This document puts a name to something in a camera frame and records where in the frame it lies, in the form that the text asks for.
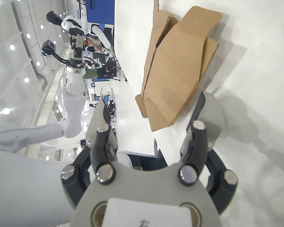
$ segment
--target cardboard flap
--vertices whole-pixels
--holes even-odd
[[[154,0],[154,12],[153,12],[153,14],[155,14],[158,11],[159,11],[159,0]]]
[[[201,80],[208,68],[211,59],[213,58],[214,53],[216,52],[217,48],[219,47],[219,43],[214,41],[213,39],[207,37],[205,45],[204,45],[204,54],[202,56],[202,63],[201,63],[201,71],[200,71],[200,78]]]
[[[135,100],[136,100],[136,102],[138,104],[138,107],[139,107],[139,110],[140,110],[140,112],[142,114],[142,117],[143,118],[147,118],[147,111],[146,111],[146,108],[145,108],[145,104],[144,104],[144,100],[143,100],[142,95],[141,94],[137,95],[135,97]]]
[[[194,6],[182,18],[181,29],[189,34],[206,37],[221,19],[220,12]]]
[[[148,112],[148,120],[153,132],[170,126],[156,105],[150,99],[145,101],[145,108]]]
[[[144,77],[141,89],[141,94],[144,100],[148,99],[148,96],[144,94],[144,90],[147,84],[149,71],[152,66],[156,48],[169,30],[177,23],[178,20],[174,18],[173,14],[167,11],[159,10],[159,0],[154,0],[153,29],[144,65]]]

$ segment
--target white ceiling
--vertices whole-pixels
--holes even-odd
[[[51,10],[62,14],[62,18],[69,14],[68,11],[63,15],[68,10],[66,0],[0,0],[0,123],[31,124],[58,64],[54,58],[41,56],[42,44],[48,39],[55,40],[56,52],[59,55],[65,52],[68,33],[47,22],[46,14]],[[15,46],[14,51],[10,50],[11,44]],[[10,108],[9,115],[2,113],[4,108]]]

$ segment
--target cabinet handle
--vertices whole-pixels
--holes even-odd
[[[89,7],[90,7],[90,9],[93,8],[92,5],[91,5],[91,0],[89,0]]]

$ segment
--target green object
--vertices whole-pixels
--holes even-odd
[[[86,73],[82,77],[83,79],[94,79],[97,78],[97,69],[86,69]]]

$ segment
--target robot camera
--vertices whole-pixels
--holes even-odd
[[[47,55],[53,54],[55,52],[55,50],[56,50],[56,46],[50,40],[47,40],[42,45],[42,51],[46,52]]]

